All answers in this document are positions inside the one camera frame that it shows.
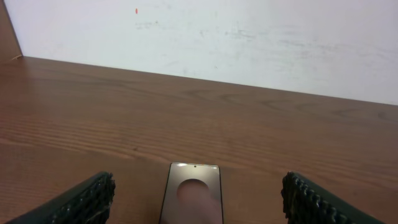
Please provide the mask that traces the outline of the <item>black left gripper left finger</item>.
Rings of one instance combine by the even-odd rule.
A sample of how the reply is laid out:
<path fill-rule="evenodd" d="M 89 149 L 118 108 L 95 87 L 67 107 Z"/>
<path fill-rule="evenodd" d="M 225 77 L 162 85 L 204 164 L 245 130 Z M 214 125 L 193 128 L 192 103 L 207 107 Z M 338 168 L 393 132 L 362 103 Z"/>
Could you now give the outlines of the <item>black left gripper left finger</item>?
<path fill-rule="evenodd" d="M 7 224 L 105 224 L 115 188 L 112 173 L 101 171 Z"/>

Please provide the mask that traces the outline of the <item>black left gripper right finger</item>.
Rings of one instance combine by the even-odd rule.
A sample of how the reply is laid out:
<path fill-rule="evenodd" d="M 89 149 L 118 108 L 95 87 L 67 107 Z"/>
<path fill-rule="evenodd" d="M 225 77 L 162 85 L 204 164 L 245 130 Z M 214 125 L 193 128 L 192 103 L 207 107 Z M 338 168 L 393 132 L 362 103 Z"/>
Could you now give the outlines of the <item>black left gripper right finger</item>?
<path fill-rule="evenodd" d="M 288 224 L 382 223 L 296 172 L 282 179 L 281 196 Z"/>

